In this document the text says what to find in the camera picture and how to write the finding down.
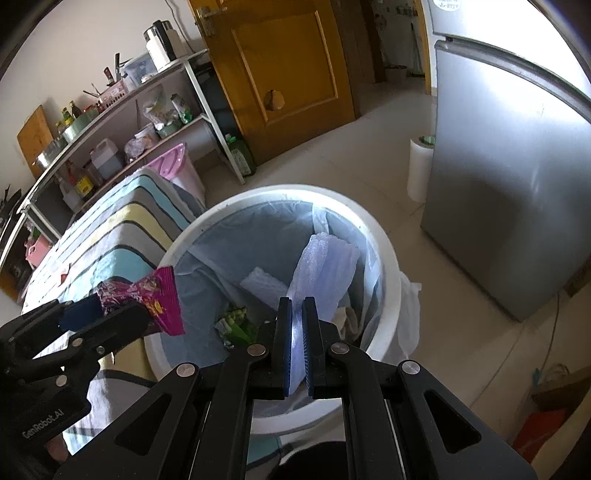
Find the door panel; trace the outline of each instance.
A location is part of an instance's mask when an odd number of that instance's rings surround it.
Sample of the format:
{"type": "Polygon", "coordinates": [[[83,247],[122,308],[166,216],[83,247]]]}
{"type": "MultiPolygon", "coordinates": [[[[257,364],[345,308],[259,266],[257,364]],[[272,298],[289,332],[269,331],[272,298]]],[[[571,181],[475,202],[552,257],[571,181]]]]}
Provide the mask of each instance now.
{"type": "Polygon", "coordinates": [[[330,0],[190,4],[227,8],[203,38],[257,163],[354,119],[330,0]]]}

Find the bowl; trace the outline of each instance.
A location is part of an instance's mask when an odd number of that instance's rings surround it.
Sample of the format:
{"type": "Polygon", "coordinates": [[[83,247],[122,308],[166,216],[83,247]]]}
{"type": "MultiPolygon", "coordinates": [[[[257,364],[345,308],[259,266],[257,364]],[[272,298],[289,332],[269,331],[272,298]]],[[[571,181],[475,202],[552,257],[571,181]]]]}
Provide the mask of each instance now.
{"type": "Polygon", "coordinates": [[[45,170],[53,163],[64,148],[68,146],[66,139],[60,135],[43,150],[35,160],[37,166],[45,170]]]}
{"type": "Polygon", "coordinates": [[[80,135],[80,133],[88,127],[90,122],[92,122],[96,117],[99,116],[99,111],[96,108],[91,108],[87,110],[82,115],[80,115],[74,123],[72,123],[68,128],[66,128],[63,132],[63,136],[68,143],[72,143],[74,139],[80,135]]]}

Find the bottle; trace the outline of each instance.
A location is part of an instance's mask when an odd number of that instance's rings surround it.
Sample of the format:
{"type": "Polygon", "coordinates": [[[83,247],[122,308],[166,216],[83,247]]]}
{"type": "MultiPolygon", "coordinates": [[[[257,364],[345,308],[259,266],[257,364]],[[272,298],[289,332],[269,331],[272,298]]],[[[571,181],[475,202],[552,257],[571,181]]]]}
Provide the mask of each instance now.
{"type": "Polygon", "coordinates": [[[252,159],[251,151],[248,150],[244,140],[234,137],[233,135],[226,134],[226,143],[228,148],[238,164],[238,170],[243,177],[249,177],[256,172],[256,164],[252,159]]]}
{"type": "Polygon", "coordinates": [[[72,110],[72,115],[74,115],[74,118],[78,118],[80,115],[82,115],[82,110],[74,105],[74,100],[70,102],[70,110],[72,110]]]}
{"type": "Polygon", "coordinates": [[[63,108],[61,114],[64,116],[64,124],[66,125],[66,128],[69,127],[72,123],[74,123],[74,119],[72,118],[70,112],[66,107],[63,108]]]}
{"type": "Polygon", "coordinates": [[[56,122],[56,128],[57,128],[57,136],[59,137],[64,130],[66,129],[66,127],[64,127],[64,124],[61,123],[61,121],[56,122]]]}
{"type": "Polygon", "coordinates": [[[57,182],[60,185],[61,195],[64,199],[64,202],[66,202],[66,205],[70,207],[72,212],[78,213],[82,208],[82,199],[80,198],[76,188],[70,185],[59,175],[57,176],[57,182]]]}
{"type": "Polygon", "coordinates": [[[82,197],[82,200],[87,201],[96,192],[95,184],[92,183],[92,180],[84,170],[76,167],[72,162],[66,162],[66,166],[70,182],[76,187],[76,191],[82,197]]]}

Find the striped fabric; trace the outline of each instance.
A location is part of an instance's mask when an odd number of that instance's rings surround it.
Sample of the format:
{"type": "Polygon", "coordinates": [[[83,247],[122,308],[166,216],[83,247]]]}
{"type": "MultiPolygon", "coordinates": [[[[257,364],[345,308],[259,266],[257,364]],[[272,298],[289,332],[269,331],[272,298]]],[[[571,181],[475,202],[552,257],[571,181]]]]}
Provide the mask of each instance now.
{"type": "Polygon", "coordinates": [[[156,172],[138,170],[93,205],[51,249],[33,273],[23,311],[53,299],[80,300],[103,280],[133,283],[145,277],[202,211],[196,203],[191,210],[176,186],[156,172]],[[63,273],[67,277],[61,283],[63,273]]]}
{"type": "MultiPolygon", "coordinates": [[[[158,266],[180,232],[203,211],[197,200],[156,172],[138,170],[101,198],[51,249],[33,273],[23,310],[53,299],[80,300],[103,280],[133,283],[145,277],[158,266]],[[62,284],[60,277],[65,271],[62,284]]],[[[39,356],[65,348],[70,335],[72,332],[59,337],[39,356]]],[[[92,411],[63,433],[72,454],[152,385],[126,372],[141,375],[139,372],[146,369],[142,340],[115,358],[115,365],[109,357],[101,359],[101,370],[90,382],[87,397],[92,411]]]]}

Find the refrigerator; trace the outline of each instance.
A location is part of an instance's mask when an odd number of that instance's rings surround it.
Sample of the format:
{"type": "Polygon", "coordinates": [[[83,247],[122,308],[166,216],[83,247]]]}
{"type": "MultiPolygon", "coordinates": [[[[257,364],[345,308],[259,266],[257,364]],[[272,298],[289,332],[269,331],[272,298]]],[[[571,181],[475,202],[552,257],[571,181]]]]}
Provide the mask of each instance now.
{"type": "Polygon", "coordinates": [[[591,254],[591,84],[527,0],[429,0],[437,122],[422,229],[514,319],[591,254]]]}

